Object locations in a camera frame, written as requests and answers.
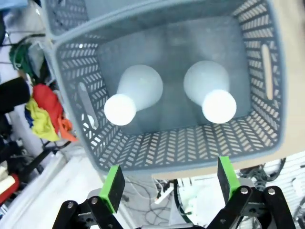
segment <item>basket handle slot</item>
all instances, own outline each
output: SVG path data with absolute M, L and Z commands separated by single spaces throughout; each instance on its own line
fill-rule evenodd
M 271 67 L 271 55 L 268 45 L 262 45 L 262 59 L 264 66 L 266 95 L 269 100 L 273 100 L 273 79 Z
M 82 104 L 84 106 L 84 109 L 87 113 L 89 123 L 90 123 L 91 127 L 94 130 L 96 130 L 99 127 L 99 122 L 97 120 L 97 117 L 95 115 L 92 103 L 90 101 L 90 97 L 88 95 L 86 85 L 84 83 L 80 82 L 78 84 L 78 91 L 79 91 L 79 95 L 80 95 L 80 98 L 81 98 L 81 102 L 82 102 Z

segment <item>red object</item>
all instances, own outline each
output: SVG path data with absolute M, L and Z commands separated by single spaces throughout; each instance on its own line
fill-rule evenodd
M 15 183 L 9 187 L 6 191 L 0 194 L 0 204 L 6 201 L 14 192 L 17 191 L 19 187 L 19 179 L 16 174 L 11 174 L 11 176 L 15 179 Z
M 61 117 L 63 109 L 57 95 L 48 86 L 40 83 L 33 88 L 33 98 L 39 108 L 49 113 L 55 132 L 58 133 L 58 118 Z

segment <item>wooden surface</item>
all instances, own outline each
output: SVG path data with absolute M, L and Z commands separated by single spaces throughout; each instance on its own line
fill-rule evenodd
M 281 148 L 274 154 L 234 163 L 235 169 L 252 167 L 305 150 L 305 9 L 301 0 L 272 0 L 284 43 L 287 73 L 286 131 Z M 155 174 L 174 179 L 215 173 L 217 167 Z

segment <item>white bottle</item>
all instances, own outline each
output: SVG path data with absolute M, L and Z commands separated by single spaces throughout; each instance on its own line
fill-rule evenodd
M 162 79 L 152 67 L 131 66 L 124 71 L 117 94 L 106 101 L 106 118 L 115 125 L 127 125 L 137 111 L 156 104 L 162 93 Z
M 186 95 L 202 108 L 207 120 L 222 124 L 236 113 L 236 101 L 229 93 L 229 74 L 212 61 L 200 61 L 187 71 L 183 82 Z

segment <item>yellow cloth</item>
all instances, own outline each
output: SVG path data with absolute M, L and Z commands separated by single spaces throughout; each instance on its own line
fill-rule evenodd
M 30 111 L 30 115 L 34 120 L 32 131 L 36 136 L 51 142 L 60 139 L 55 132 L 48 112 L 39 108 L 33 98 L 28 101 L 25 107 Z

